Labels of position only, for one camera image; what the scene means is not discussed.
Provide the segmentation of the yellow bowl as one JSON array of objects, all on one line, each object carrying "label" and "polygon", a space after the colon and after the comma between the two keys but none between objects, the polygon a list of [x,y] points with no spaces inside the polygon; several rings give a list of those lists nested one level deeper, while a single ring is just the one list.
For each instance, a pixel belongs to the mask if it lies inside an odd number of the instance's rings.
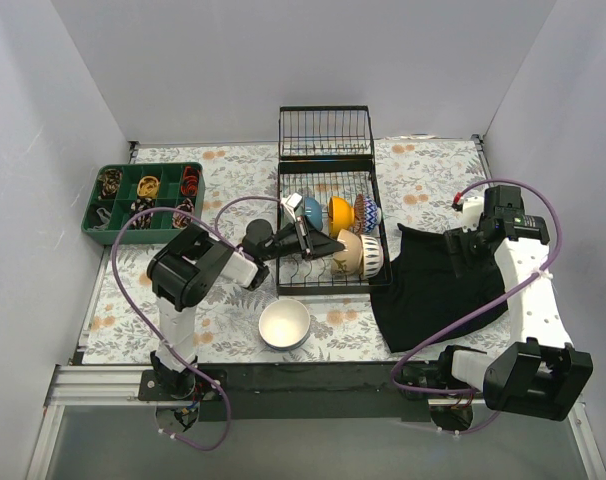
[{"label": "yellow bowl", "polygon": [[332,196],[328,202],[329,235],[337,238],[341,230],[350,230],[354,224],[355,213],[352,205],[345,199]]}]

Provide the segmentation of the orange rimmed white bowl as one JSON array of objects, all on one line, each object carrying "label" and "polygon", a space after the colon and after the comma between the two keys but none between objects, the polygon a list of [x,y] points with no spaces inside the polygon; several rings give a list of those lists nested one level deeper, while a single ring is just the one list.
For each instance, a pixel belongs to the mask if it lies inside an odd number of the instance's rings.
[{"label": "orange rimmed white bowl", "polygon": [[383,249],[376,237],[361,235],[360,240],[362,244],[360,275],[364,279],[370,279],[376,276],[383,266]]}]

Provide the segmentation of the blue zigzag patterned bowl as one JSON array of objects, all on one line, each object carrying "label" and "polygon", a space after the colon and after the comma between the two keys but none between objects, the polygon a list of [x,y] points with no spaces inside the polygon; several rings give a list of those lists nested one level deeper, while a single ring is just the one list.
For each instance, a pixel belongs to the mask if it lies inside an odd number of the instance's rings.
[{"label": "blue zigzag patterned bowl", "polygon": [[358,194],[353,210],[353,232],[355,234],[370,234],[380,225],[382,210],[371,196]]}]

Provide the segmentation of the light blue bowl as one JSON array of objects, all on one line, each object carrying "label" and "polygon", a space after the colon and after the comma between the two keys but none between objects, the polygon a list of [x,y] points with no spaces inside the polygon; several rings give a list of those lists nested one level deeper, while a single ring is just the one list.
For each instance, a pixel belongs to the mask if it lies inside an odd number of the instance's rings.
[{"label": "light blue bowl", "polygon": [[293,350],[309,337],[311,316],[306,306],[294,299],[278,299],[259,318],[259,334],[271,348]]}]

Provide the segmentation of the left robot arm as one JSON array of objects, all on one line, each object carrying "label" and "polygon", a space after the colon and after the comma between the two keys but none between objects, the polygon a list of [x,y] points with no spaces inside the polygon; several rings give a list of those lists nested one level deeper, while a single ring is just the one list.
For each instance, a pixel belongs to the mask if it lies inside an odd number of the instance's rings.
[{"label": "left robot arm", "polygon": [[175,356],[180,355],[189,364],[197,361],[192,343],[196,306],[218,279],[254,291],[269,274],[267,260],[294,253],[316,259],[344,250],[341,242],[304,218],[278,231],[266,220],[253,220],[246,227],[240,250],[214,239],[198,224],[190,224],[155,255],[147,268],[164,336],[150,354],[157,385],[176,400],[186,399],[194,392],[194,373]]}]

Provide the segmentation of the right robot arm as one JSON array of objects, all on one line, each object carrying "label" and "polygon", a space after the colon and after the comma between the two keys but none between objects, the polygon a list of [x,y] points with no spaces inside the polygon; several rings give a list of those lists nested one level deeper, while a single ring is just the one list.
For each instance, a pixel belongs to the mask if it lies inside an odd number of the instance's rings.
[{"label": "right robot arm", "polygon": [[393,281],[371,306],[388,349],[408,360],[443,343],[427,391],[479,391],[494,411],[565,419],[587,384],[591,356],[564,328],[550,265],[562,244],[557,216],[526,212],[522,184],[459,192],[458,228],[403,227]]}]

